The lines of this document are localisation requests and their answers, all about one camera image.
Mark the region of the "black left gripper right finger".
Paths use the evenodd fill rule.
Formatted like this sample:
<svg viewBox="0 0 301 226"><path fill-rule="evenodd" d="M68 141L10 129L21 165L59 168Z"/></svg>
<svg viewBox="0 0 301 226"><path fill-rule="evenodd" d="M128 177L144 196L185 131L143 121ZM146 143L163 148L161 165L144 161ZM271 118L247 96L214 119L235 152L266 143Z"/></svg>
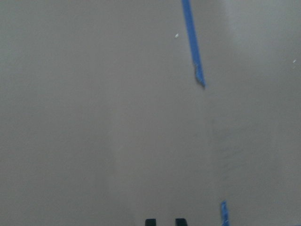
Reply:
<svg viewBox="0 0 301 226"><path fill-rule="evenodd" d="M176 218L175 226L187 226L187 220L184 218Z"/></svg>

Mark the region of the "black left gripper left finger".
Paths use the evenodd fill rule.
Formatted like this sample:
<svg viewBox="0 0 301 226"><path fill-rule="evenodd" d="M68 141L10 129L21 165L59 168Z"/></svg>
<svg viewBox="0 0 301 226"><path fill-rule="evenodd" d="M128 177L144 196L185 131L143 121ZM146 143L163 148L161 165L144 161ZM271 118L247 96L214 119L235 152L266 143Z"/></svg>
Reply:
<svg viewBox="0 0 301 226"><path fill-rule="evenodd" d="M156 219L155 218L146 219L145 226L156 226Z"/></svg>

